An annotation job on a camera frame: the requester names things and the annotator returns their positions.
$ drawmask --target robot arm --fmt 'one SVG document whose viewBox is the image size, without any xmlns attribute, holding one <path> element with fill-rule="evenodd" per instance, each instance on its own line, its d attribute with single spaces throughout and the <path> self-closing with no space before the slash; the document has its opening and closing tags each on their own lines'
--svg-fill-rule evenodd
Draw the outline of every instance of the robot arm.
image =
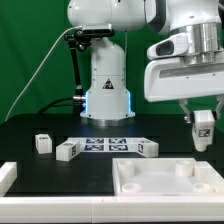
<svg viewBox="0 0 224 224">
<path fill-rule="evenodd" d="M 218 0 L 168 0 L 171 37 L 148 49 L 145 97 L 150 102 L 179 100 L 186 120 L 193 122 L 196 149 L 212 143 L 215 120 L 224 102 L 224 52 Z M 216 111 L 190 114 L 187 99 L 217 96 Z"/>
<path fill-rule="evenodd" d="M 92 85 L 86 93 L 86 108 L 81 113 L 83 121 L 114 126 L 135 115 L 125 87 L 125 53 L 107 37 L 116 31 L 142 28 L 154 13 L 155 0 L 70 1 L 69 21 L 79 27 L 70 37 L 78 50 L 92 48 Z"/>
</svg>

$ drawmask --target white plastic tray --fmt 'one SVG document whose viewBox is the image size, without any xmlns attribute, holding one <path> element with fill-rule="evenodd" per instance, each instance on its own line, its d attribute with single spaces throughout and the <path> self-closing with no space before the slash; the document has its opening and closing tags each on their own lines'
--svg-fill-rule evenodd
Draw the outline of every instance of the white plastic tray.
<svg viewBox="0 0 224 224">
<path fill-rule="evenodd" d="M 194 159 L 114 159 L 113 180 L 117 196 L 224 196 L 224 179 Z"/>
</svg>

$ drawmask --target small white block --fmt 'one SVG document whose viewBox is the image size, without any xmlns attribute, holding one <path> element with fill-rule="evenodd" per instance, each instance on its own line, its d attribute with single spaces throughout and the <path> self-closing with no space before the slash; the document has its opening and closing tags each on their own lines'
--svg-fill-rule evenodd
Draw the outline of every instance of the small white block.
<svg viewBox="0 0 224 224">
<path fill-rule="evenodd" d="M 15 162 L 7 162 L 0 169 L 0 197 L 3 197 L 17 178 Z"/>
<path fill-rule="evenodd" d="M 70 161 L 80 153 L 79 141 L 64 142 L 56 147 L 56 160 Z"/>
<path fill-rule="evenodd" d="M 143 138 L 138 141 L 136 152 L 146 158 L 158 157 L 159 144 Z"/>
<path fill-rule="evenodd" d="M 52 153 L 52 140 L 49 135 L 36 135 L 36 148 L 39 154 Z"/>
</svg>

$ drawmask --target green backdrop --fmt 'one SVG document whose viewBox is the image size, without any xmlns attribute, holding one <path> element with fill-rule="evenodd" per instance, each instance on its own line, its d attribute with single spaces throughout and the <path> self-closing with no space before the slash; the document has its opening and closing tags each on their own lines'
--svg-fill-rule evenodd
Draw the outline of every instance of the green backdrop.
<svg viewBox="0 0 224 224">
<path fill-rule="evenodd" d="M 57 37 L 70 24 L 67 20 L 69 0 L 1 0 L 0 1 L 0 123 L 24 86 L 43 60 Z M 144 114 L 182 114 L 176 101 L 148 103 L 144 99 L 144 70 L 148 64 L 148 47 L 164 37 L 148 27 L 128 33 L 127 88 L 132 93 L 132 109 Z M 112 41 L 124 48 L 125 34 L 117 33 Z M 90 51 L 79 56 L 84 89 L 90 86 Z M 51 57 L 19 101 L 12 115 L 36 113 L 48 103 L 73 96 L 74 76 L 70 52 L 61 40 Z M 215 108 L 214 98 L 190 100 L 189 108 Z M 71 109 L 51 109 L 49 113 L 72 113 Z M 224 131 L 224 118 L 217 122 Z"/>
</svg>

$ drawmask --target black tabletop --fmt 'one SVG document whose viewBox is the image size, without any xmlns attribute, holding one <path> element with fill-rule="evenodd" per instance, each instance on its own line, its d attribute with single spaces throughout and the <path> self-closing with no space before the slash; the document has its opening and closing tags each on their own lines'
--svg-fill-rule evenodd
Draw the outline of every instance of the black tabletop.
<svg viewBox="0 0 224 224">
<path fill-rule="evenodd" d="M 83 124 L 73 115 L 19 115 L 0 126 L 0 165 L 16 161 L 18 178 L 6 196 L 113 196 L 112 159 L 136 153 L 81 153 L 70 162 L 56 161 L 56 146 L 68 137 L 145 137 L 159 143 L 159 157 L 192 157 L 208 161 L 224 176 L 224 134 L 215 130 L 214 144 L 197 152 L 192 126 L 183 115 L 137 115 L 121 127 Z M 49 134 L 53 153 L 39 155 L 35 135 Z"/>
</svg>

